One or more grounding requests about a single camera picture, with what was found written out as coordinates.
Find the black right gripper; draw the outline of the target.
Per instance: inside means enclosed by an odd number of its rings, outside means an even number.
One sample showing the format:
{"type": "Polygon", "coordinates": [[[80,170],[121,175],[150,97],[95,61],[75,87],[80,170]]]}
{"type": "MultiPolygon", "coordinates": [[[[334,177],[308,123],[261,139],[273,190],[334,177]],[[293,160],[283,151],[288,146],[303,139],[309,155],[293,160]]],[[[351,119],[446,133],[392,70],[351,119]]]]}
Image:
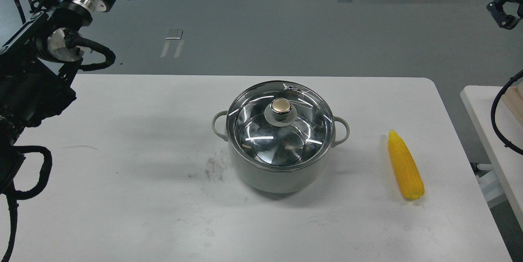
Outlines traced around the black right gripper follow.
{"type": "Polygon", "coordinates": [[[512,30],[523,18],[523,0],[492,0],[486,9],[501,29],[512,30]],[[515,16],[505,11],[506,3],[518,4],[515,16]]]}

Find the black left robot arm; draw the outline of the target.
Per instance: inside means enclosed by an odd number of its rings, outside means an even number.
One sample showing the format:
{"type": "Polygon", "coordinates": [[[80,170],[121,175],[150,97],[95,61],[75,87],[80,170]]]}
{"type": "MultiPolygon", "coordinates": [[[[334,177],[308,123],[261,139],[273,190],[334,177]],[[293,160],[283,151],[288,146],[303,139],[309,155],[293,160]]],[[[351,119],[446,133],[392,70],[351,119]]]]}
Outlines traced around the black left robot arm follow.
{"type": "Polygon", "coordinates": [[[78,71],[96,71],[116,61],[108,47],[80,35],[94,12],[108,12],[116,0],[13,0],[21,28],[1,47],[1,186],[10,218],[2,261],[10,260],[18,223],[18,201],[46,187],[53,165],[50,150],[16,146],[26,128],[58,116],[74,100],[78,71]]]}

